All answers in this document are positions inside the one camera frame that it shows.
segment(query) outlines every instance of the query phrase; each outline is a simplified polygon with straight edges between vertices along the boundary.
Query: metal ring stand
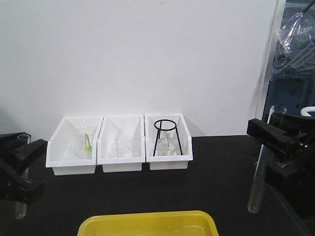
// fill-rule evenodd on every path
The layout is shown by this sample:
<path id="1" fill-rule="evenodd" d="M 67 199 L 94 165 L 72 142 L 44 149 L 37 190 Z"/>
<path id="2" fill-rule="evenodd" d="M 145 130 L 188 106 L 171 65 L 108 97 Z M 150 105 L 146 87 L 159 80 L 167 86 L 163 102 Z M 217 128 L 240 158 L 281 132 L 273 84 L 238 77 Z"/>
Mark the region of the metal ring stand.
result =
<path id="1" fill-rule="evenodd" d="M 170 128 L 170 129 L 162 129 L 162 122 L 163 122 L 163 121 L 168 121 L 168 122 L 173 123 L 173 124 L 174 124 L 174 127 L 173 127 L 173 128 Z M 157 120 L 157 121 L 154 123 L 154 127 L 157 129 L 157 137 L 156 137 L 156 144 L 154 145 L 153 156 L 155 156 L 155 154 L 156 154 L 158 139 L 160 139 L 161 131 L 171 131 L 171 130 L 173 130 L 173 129 L 176 130 L 176 135 L 177 135 L 177 140 L 178 140 L 179 149 L 180 149 L 180 151 L 181 151 L 181 155 L 183 155 L 182 146 L 181 146 L 181 141 L 179 140 L 179 135 L 178 135 L 178 130 L 177 130 L 177 124 L 176 124 L 176 122 L 174 122 L 174 121 L 172 121 L 172 120 L 170 120 L 170 119 L 159 119 L 159 120 Z"/>

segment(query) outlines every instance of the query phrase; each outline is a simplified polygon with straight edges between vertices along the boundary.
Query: white plastic handle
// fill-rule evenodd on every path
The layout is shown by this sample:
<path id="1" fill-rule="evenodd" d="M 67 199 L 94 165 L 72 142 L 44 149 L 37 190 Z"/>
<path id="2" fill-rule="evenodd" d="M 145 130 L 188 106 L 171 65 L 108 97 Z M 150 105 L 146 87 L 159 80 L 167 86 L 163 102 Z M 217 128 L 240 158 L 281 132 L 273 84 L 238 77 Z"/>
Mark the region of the white plastic handle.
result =
<path id="1" fill-rule="evenodd" d="M 305 107 L 301 110 L 301 115 L 304 117 L 311 117 L 309 112 L 315 112 L 315 107 Z"/>

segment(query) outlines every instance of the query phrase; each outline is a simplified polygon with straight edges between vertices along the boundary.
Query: white plastic tray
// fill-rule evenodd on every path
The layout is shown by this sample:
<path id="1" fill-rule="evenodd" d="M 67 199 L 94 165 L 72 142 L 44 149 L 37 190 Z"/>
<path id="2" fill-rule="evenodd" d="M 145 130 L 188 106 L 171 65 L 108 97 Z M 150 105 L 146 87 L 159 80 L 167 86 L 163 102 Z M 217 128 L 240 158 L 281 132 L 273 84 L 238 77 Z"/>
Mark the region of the white plastic tray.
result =
<path id="1" fill-rule="evenodd" d="M 93 174 L 102 121 L 103 117 L 64 117 L 48 141 L 46 167 L 52 167 L 57 176 Z M 85 133 L 91 150 L 84 150 Z"/>
<path id="2" fill-rule="evenodd" d="M 125 172 L 142 170 L 143 162 L 143 115 L 105 117 L 97 141 L 97 164 L 104 172 Z"/>
<path id="3" fill-rule="evenodd" d="M 154 123 L 160 119 L 170 119 L 177 124 L 180 143 L 182 147 L 183 155 L 179 150 L 176 131 L 170 131 L 170 136 L 173 140 L 173 146 L 175 153 L 173 155 L 159 155 L 157 151 L 155 156 L 154 147 L 157 136 L 157 129 L 154 127 Z M 187 125 L 183 114 L 174 115 L 145 115 L 145 135 L 146 135 L 146 162 L 150 163 L 150 170 L 170 170 L 170 169 L 187 169 L 188 161 L 192 161 L 192 145 L 191 136 L 188 131 Z"/>

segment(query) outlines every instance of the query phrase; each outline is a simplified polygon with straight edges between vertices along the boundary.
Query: white wall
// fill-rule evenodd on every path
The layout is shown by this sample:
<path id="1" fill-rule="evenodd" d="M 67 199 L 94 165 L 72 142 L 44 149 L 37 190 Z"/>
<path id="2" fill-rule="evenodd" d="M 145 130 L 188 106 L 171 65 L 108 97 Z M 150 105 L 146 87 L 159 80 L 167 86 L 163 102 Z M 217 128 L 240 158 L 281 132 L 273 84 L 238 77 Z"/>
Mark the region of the white wall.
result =
<path id="1" fill-rule="evenodd" d="M 0 133 L 63 116 L 183 113 L 245 134 L 275 0 L 0 0 Z"/>

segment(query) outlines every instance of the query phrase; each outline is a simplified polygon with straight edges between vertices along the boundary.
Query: yellow plastic tray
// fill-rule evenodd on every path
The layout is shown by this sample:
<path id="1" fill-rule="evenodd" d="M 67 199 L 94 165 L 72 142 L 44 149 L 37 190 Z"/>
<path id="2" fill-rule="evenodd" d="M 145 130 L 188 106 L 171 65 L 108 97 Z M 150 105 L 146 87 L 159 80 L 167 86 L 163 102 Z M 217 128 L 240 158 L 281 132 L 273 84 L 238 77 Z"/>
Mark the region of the yellow plastic tray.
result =
<path id="1" fill-rule="evenodd" d="M 77 236 L 219 236 L 203 211 L 175 211 L 93 216 Z"/>

